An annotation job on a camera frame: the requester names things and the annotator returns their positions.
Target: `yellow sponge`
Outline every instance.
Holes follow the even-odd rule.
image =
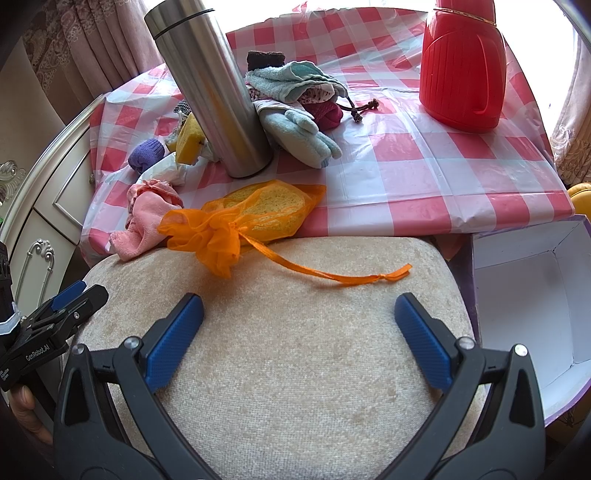
[[[587,215],[591,219],[591,183],[579,183],[569,188],[569,195],[575,213]]]
[[[164,144],[170,153],[177,151],[177,141],[178,134],[174,131],[164,139]]]
[[[193,165],[205,145],[205,134],[191,113],[178,134],[176,145],[177,163]]]

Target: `light blue glove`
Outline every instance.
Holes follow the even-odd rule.
[[[302,163],[323,168],[331,158],[340,158],[340,147],[318,130],[308,112],[268,108],[259,112],[261,125],[280,146]]]

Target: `towel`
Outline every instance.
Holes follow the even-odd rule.
[[[109,236],[112,253],[124,262],[156,247],[165,239],[158,233],[162,217],[183,207],[183,201],[167,181],[149,180],[132,185],[127,191],[129,216],[125,230]]]
[[[283,67],[267,67],[246,73],[246,81],[263,95],[283,103],[295,102],[308,88],[330,83],[335,93],[347,97],[347,88],[310,61],[291,61]]]

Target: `pink pouch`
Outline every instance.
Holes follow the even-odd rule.
[[[165,239],[158,225],[165,213],[183,208],[183,201],[167,181],[144,180],[127,192],[129,216],[125,230],[109,236],[112,251],[124,262],[156,247]]]
[[[304,105],[304,109],[314,115],[314,122],[321,132],[338,127],[340,120],[343,118],[343,111],[336,103],[331,101],[307,103]]]

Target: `white dresser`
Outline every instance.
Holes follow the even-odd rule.
[[[0,228],[8,248],[12,293],[24,314],[60,286],[94,194],[89,117],[102,97],[47,147],[11,202]]]

